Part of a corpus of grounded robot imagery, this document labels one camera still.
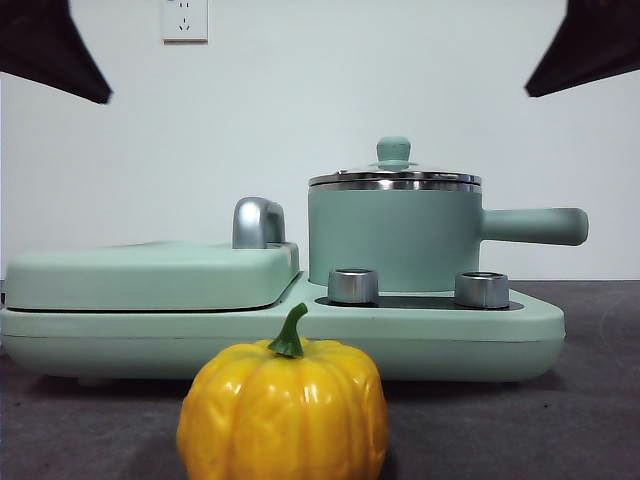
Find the silver handle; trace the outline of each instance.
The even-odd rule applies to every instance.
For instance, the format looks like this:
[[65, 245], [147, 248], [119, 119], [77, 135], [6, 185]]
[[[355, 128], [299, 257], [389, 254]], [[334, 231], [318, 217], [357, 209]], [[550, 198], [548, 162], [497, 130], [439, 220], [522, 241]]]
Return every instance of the silver handle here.
[[233, 248], [267, 248], [284, 243], [284, 211], [266, 198], [245, 197], [233, 212]]

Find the gray carpet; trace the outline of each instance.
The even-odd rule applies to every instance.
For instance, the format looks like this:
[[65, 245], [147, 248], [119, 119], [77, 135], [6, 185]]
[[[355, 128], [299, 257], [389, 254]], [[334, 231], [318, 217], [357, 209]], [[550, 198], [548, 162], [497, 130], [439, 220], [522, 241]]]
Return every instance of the gray carpet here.
[[[640, 478], [640, 282], [512, 282], [565, 310], [567, 340], [521, 384], [386, 382], [381, 479]], [[185, 479], [180, 381], [87, 389], [0, 357], [2, 480]]]

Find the wall outlet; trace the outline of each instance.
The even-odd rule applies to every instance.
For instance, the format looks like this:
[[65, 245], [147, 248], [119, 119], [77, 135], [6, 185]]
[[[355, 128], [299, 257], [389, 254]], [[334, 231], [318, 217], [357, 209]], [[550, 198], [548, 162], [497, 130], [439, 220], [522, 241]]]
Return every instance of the wall outlet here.
[[165, 42], [206, 42], [209, 39], [209, 0], [162, 0]]

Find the green stem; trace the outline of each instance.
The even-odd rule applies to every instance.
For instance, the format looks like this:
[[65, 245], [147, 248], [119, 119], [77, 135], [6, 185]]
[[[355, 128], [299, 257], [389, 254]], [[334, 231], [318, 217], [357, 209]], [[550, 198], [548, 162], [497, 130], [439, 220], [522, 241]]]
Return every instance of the green stem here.
[[307, 312], [307, 306], [304, 303], [299, 303], [293, 307], [284, 321], [280, 334], [269, 344], [269, 349], [284, 357], [303, 357], [304, 351], [296, 328], [298, 320]]

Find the saucepan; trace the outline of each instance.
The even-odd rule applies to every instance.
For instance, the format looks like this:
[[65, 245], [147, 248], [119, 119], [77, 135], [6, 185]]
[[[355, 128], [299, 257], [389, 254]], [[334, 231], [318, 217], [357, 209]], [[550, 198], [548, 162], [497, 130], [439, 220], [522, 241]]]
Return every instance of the saucepan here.
[[453, 290], [478, 270], [483, 240], [580, 245], [579, 208], [484, 210], [476, 175], [421, 168], [405, 137], [385, 137], [378, 162], [309, 181], [309, 280], [364, 268], [388, 292]]

